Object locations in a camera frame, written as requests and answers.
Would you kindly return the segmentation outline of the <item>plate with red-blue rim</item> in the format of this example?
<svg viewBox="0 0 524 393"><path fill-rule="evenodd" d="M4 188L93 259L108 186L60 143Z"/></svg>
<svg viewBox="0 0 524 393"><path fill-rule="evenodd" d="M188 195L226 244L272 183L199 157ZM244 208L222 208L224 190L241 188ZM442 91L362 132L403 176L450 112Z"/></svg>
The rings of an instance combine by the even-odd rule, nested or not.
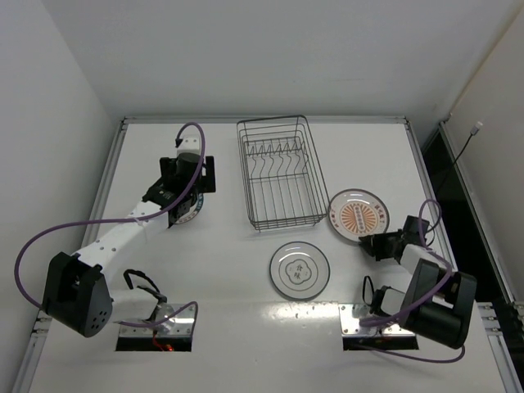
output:
<svg viewBox="0 0 524 393"><path fill-rule="evenodd" d="M169 212L169 226L185 224L194 219L204 204L204 195L194 194Z"/></svg>

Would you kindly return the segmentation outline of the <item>orange sunburst pattern plate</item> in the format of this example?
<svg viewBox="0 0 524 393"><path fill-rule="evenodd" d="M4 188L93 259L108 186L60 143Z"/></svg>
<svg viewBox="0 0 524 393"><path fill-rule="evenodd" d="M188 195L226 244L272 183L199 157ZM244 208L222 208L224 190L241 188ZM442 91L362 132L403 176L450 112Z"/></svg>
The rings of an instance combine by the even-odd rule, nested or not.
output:
<svg viewBox="0 0 524 393"><path fill-rule="evenodd" d="M359 188L338 192L328 205L328 218L336 234L350 242L361 237L386 233L390 214L375 194Z"/></svg>

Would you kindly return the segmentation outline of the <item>white plate with grey rim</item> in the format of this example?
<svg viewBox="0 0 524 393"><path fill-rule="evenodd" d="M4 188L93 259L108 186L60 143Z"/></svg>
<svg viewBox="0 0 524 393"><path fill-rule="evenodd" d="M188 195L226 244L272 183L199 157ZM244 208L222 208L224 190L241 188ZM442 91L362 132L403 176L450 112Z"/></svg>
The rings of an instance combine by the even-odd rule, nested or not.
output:
<svg viewBox="0 0 524 393"><path fill-rule="evenodd" d="M330 277L328 258L318 247L308 242L282 245L269 262L270 282L288 300L313 300L326 288Z"/></svg>

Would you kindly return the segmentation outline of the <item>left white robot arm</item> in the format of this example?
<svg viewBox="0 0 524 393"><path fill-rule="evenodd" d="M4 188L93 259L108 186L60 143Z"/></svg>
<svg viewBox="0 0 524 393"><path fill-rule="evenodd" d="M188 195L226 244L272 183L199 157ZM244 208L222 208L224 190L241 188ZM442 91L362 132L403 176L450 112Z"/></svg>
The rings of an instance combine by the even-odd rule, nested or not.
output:
<svg viewBox="0 0 524 393"><path fill-rule="evenodd" d="M54 256L48 266L43 311L83 337L93 337L108 323L157 328L167 321L167 298L155 287L111 291L109 285L134 252L175 225L216 190L215 158L182 152L160 159L160 178L128 217L73 255Z"/></svg>

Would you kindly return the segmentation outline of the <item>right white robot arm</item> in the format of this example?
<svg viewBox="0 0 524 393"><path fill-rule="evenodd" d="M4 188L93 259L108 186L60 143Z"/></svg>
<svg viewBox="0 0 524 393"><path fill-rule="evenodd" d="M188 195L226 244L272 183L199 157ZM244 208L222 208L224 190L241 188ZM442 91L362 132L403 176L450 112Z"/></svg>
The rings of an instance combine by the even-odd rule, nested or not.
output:
<svg viewBox="0 0 524 393"><path fill-rule="evenodd" d="M363 328L396 323L452 349L467 339L477 280L453 269L452 264L428 247L431 226L425 219L408 216L395 232L367 235L359 246L376 261L393 259L410 274L405 291L384 286L373 295Z"/></svg>

